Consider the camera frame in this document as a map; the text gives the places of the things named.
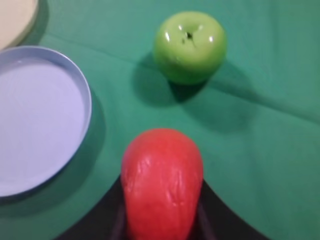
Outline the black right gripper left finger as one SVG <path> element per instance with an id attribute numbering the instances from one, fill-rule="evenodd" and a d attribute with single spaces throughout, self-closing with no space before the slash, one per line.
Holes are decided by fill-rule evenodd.
<path id="1" fill-rule="evenodd" d="M 123 190 L 118 177 L 103 198 L 57 240 L 128 240 Z"/>

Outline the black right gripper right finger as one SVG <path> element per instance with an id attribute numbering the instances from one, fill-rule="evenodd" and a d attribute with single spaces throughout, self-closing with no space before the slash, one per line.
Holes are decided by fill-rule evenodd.
<path id="1" fill-rule="evenodd" d="M 235 214 L 203 181 L 191 239 L 266 240 L 267 237 Z"/>

